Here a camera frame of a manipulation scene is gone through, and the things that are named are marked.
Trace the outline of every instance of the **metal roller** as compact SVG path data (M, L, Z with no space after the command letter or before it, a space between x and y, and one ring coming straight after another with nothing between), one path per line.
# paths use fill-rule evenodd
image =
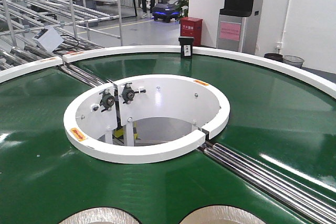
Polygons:
M230 149L214 144L204 154L295 211L321 224L336 223L336 209Z
M0 70L6 70L6 69L9 69L9 68L11 68L11 65L0 61Z
M16 55L24 60L27 61L35 61L35 60L42 60L43 58L37 55L31 54L29 51L23 51L22 49L18 47L12 47L11 54Z
M19 66L28 63L28 61L21 59L20 57L14 56L12 54L9 54L4 50L0 50L0 56L8 60L8 62L13 64L14 66Z
M103 81L99 77L97 77L97 76L95 76L91 73L88 73L88 72L76 67L75 65L68 64L67 67L70 68L71 70L75 71L76 73L83 75L85 78L91 79L93 82L96 82L98 86L106 83L105 81Z
M37 55L38 57L41 57L41 58L44 58L44 59L56 56L55 54L53 54L51 52L39 49L36 46L29 45L29 44L25 45L24 50L29 51L29 52Z
M67 68L67 66L65 66L65 65L60 66L59 68L64 73L66 73L66 74L74 77L75 79L77 79L77 80L79 80L79 81L87 84L88 86L90 86L92 88L99 86L99 84L97 84L95 81L92 81L91 79L88 79L88 78L84 77L83 75L81 75L81 74L79 74L79 73L77 73L77 72L75 72L75 71Z

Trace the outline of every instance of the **red fire extinguisher box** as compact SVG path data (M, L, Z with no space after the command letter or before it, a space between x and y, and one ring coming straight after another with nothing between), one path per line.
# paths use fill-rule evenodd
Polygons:
M181 36L194 37L193 46L201 45L202 36L202 19L184 17L180 18Z

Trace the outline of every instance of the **green conveyor belt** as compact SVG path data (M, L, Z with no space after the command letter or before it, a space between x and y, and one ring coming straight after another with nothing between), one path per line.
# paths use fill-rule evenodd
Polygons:
M336 191L336 101L291 77L207 56L132 54L78 62L118 80L179 74L206 81L229 99L222 143L326 195ZM178 224L208 205L249 211L268 224L310 223L203 153L154 164L113 164L71 145L69 103L89 87L57 69L0 84L0 223L58 223L75 212L115 207L143 224Z

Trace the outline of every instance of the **metal rack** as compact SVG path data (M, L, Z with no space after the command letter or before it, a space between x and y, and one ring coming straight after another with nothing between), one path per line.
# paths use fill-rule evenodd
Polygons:
M35 5L40 7L46 12L38 13L34 10L31 10L25 6L22 6L18 1L23 1L24 3ZM89 47L101 48L99 45L90 42L90 31L95 33L100 33L106 36L117 38L120 40L121 46L123 46L122 40L122 22L121 22L121 6L120 1L117 0L118 4L118 14L109 15L105 13L98 12L93 9L86 8L86 0L83 1L83 6L75 5L73 0L62 1L62 0L2 0L2 5L0 5L0 20L8 23L9 31L0 33L0 39L6 41L12 46L17 46L16 39L24 41L25 44L34 44L32 41L24 37L24 33L34 32L37 33L39 30L44 28L44 23L47 22L48 25L53 26L58 31L74 36L79 43L85 42L90 45ZM60 21L57 21L48 14L56 14L58 17L61 17ZM98 31L92 28L89 28L89 23L99 22L103 20L112 20L119 19L120 35L108 34L102 31ZM22 21L29 22L30 25L22 25ZM69 31L64 30L65 26L73 27L73 34ZM79 38L77 34L77 27L85 29L87 31L88 40ZM4 38L5 35L10 35L11 41L7 38Z

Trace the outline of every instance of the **aluminum shelving rack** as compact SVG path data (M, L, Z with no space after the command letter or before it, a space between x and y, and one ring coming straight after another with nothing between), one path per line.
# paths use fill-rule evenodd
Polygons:
M96 10L86 8L86 0L83 0L83 6L73 4L72 0L69 0L68 2L62 1L62 0L23 0L23 1L26 3L41 7L47 10L49 13L57 14L64 18L71 19L71 21L70 22L65 22L63 20L57 21L57 20L54 20L46 16L45 13L37 13L29 8L26 8L24 6L17 4L15 1L2 0L2 6L0 6L0 20L8 23L9 31L0 33L0 36L10 35L12 39L11 41L12 46L17 46L16 38L24 40L23 36L17 36L17 34L27 33L31 31L37 32L38 30L41 30L44 27L41 22L37 23L32 20L30 20L30 22L35 25L35 27L33 28L27 28L27 27L23 28L22 26L20 27L18 26L18 24L13 23L12 18L19 18L23 20L23 19L29 19L29 16L37 17L39 20L42 20L43 22L50 23L51 26L55 27L62 33L69 34L68 31L65 31L63 29L63 27L72 26L74 30L73 36L77 39L81 39L84 41L85 39L78 38L77 27L79 27L79 25L85 24L85 27L80 26L80 28L83 28L87 31L88 40L90 40L90 31L94 31L96 33L104 34L104 35L119 39L121 46L123 46L121 6L120 6L119 0L117 0L117 4L118 4L118 14L117 15L108 15L105 13L98 12ZM117 19L117 18L119 19L120 35L113 35L113 34L105 33L102 31L89 28L88 26L90 22L111 20L111 19Z

